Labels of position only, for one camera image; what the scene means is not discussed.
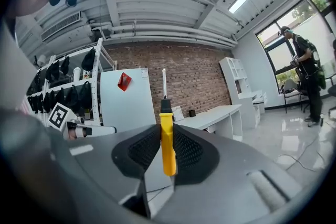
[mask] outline black pants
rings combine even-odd
[[[322,100],[320,96],[320,87],[318,86],[317,74],[315,73],[309,76],[306,82],[310,104],[310,116],[313,121],[318,122],[321,119]]]

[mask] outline yellow screwdriver handle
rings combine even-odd
[[[176,174],[176,159],[173,149],[173,113],[160,113],[161,147],[163,172],[172,176]]]

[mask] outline white desk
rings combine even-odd
[[[199,130],[207,129],[217,135],[241,141],[243,138],[240,104],[220,105],[213,109],[196,114],[195,117],[184,118],[175,124]]]

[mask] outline red bag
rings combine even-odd
[[[119,82],[118,82],[118,87],[121,90],[125,91],[127,89],[128,85],[130,84],[131,80],[132,80],[132,78],[129,75],[127,75],[123,72],[120,76],[120,79],[119,79]]]

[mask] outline air vent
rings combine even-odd
[[[72,25],[72,24],[74,24],[76,22],[79,22],[79,21],[80,21],[80,12],[77,12],[77,13],[75,13],[73,15],[68,16],[67,18],[63,19],[59,23],[51,26],[46,31],[44,31],[41,34],[42,41],[44,41],[47,38],[51,37],[52,35],[54,35],[58,31],[62,30],[63,28],[66,28],[67,26]]]

